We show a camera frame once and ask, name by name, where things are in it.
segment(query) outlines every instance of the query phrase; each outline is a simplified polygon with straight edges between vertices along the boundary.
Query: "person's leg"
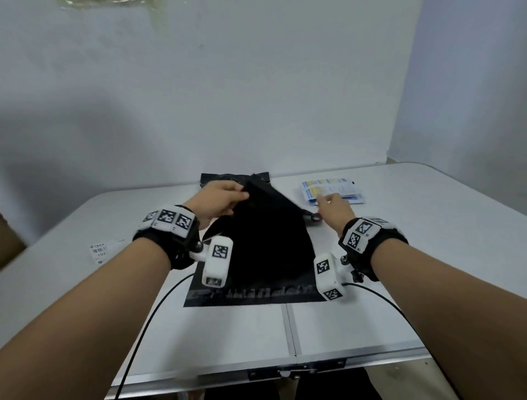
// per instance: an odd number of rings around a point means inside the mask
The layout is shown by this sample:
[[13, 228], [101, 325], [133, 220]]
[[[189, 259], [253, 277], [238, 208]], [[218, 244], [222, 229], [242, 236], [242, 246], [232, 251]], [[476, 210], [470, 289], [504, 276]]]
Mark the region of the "person's leg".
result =
[[276, 384], [272, 380], [243, 383], [240, 385], [212, 387], [205, 392], [204, 400], [280, 400]]
[[382, 400], [364, 368], [342, 369], [300, 378], [295, 400], [318, 398]]

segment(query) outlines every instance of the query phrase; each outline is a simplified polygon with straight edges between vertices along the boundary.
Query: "white table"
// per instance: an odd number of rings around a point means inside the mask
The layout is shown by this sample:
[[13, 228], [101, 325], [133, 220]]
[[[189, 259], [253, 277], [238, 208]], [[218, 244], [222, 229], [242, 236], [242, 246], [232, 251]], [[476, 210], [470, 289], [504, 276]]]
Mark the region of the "white table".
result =
[[[366, 203], [354, 206], [357, 215], [393, 221], [415, 247], [527, 296], [526, 216], [419, 164], [289, 176], [272, 179], [272, 184], [302, 205], [300, 182], [331, 177], [351, 178], [362, 189]], [[183, 202], [198, 189], [111, 192], [81, 206], [0, 273], [0, 345], [96, 269], [89, 244], [131, 238], [138, 218], [152, 207]], [[344, 253], [327, 226], [308, 232], [317, 254]], [[158, 300], [191, 271], [172, 271]], [[347, 288], [351, 296], [344, 304], [184, 309], [189, 284], [176, 289], [153, 319], [123, 396], [246, 382], [250, 368], [337, 358], [346, 359], [347, 366], [369, 365], [427, 356], [406, 321], [359, 288]], [[389, 297], [380, 283], [365, 284]]]

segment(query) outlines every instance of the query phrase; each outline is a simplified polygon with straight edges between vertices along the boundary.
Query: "forearm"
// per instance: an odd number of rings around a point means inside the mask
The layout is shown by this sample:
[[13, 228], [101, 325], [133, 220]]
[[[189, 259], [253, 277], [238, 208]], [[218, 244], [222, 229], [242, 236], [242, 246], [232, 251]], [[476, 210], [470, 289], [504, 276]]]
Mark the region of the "forearm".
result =
[[130, 244], [0, 350], [0, 398], [103, 398], [169, 271], [156, 244]]
[[395, 239], [375, 274], [465, 399], [527, 393], [527, 300]]

